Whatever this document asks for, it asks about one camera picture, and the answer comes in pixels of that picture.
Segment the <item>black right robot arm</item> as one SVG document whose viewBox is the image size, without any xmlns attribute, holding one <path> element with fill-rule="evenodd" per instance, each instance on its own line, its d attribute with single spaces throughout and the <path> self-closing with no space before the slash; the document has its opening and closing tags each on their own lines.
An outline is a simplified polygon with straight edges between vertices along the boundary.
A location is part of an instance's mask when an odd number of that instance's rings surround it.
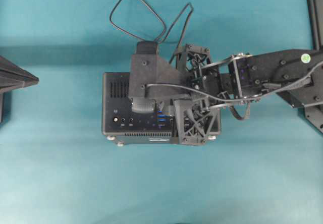
<svg viewBox="0 0 323 224">
<path fill-rule="evenodd" d="M 171 89 L 168 111 L 178 144 L 203 145 L 221 132 L 221 110 L 247 120 L 251 104 L 276 94 L 322 130 L 322 51 L 289 49 L 260 55 L 240 53 L 213 62 L 209 49 L 186 45 L 173 59 L 185 74 Z"/>
</svg>

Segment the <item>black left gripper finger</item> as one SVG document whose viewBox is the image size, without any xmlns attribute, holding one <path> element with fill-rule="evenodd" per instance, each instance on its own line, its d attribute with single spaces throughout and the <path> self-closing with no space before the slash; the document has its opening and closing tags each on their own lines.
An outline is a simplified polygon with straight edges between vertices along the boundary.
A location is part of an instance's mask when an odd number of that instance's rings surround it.
<svg viewBox="0 0 323 224">
<path fill-rule="evenodd" d="M 1 94 L 38 82 L 39 78 L 1 56 Z"/>
</svg>

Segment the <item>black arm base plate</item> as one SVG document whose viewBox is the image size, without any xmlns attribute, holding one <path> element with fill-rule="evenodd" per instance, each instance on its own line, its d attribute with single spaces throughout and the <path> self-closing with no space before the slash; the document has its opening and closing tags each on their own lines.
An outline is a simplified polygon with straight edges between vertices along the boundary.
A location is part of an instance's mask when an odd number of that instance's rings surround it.
<svg viewBox="0 0 323 224">
<path fill-rule="evenodd" d="M 322 135 L 322 103 L 298 109 L 298 116 Z"/>
</svg>

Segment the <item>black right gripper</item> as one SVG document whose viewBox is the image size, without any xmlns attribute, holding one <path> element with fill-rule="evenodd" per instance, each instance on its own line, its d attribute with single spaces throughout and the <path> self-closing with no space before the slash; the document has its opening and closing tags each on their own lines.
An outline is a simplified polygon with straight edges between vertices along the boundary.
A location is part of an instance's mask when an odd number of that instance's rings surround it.
<svg viewBox="0 0 323 224">
<path fill-rule="evenodd" d="M 173 52 L 169 64 L 175 60 L 177 70 L 188 70 L 191 88 L 210 96 L 190 91 L 188 99 L 174 101 L 178 143 L 182 145 L 204 145 L 220 134 L 220 110 L 207 106 L 206 100 L 228 99 L 222 86 L 218 66 L 203 69 L 210 64 L 210 50 L 207 47 L 186 44 Z"/>
</svg>

